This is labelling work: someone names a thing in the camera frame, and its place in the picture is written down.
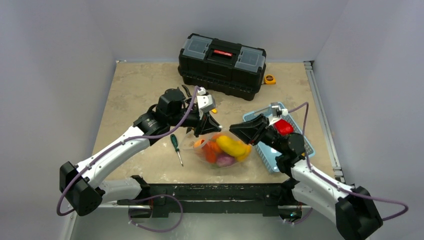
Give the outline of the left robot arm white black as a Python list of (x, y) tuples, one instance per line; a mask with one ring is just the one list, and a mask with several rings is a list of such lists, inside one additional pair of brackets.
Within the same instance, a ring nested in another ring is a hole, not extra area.
[(59, 168), (57, 215), (86, 216), (100, 204), (117, 200), (146, 203), (149, 191), (142, 177), (118, 181), (106, 181), (106, 177), (180, 127), (192, 128), (196, 137), (220, 132), (222, 126), (210, 114), (215, 107), (215, 99), (203, 87), (196, 86), (190, 99), (179, 88), (167, 89), (118, 139), (77, 164), (67, 161)]

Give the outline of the yellow mango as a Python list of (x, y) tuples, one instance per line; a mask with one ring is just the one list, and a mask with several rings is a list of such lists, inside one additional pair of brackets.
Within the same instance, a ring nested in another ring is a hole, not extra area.
[(220, 146), (223, 152), (232, 157), (241, 156), (245, 152), (246, 145), (229, 136), (221, 135), (215, 140), (215, 142)]

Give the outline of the clear zip top bag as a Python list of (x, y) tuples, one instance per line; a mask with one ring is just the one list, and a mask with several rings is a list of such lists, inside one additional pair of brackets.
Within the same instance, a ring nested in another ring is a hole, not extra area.
[(229, 131), (213, 132), (198, 137), (187, 133), (178, 144), (181, 151), (193, 153), (197, 160), (213, 169), (230, 168), (248, 159), (252, 146)]

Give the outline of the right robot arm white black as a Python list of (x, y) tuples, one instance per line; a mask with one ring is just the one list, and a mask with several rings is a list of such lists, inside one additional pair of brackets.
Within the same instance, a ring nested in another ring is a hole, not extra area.
[(280, 172), (289, 176), (280, 196), (288, 204), (309, 205), (332, 221), (345, 240), (365, 240), (383, 220), (370, 193), (324, 174), (308, 162), (305, 138), (301, 133), (280, 134), (264, 115), (232, 124), (229, 131), (246, 144), (264, 143), (281, 153), (275, 161)]

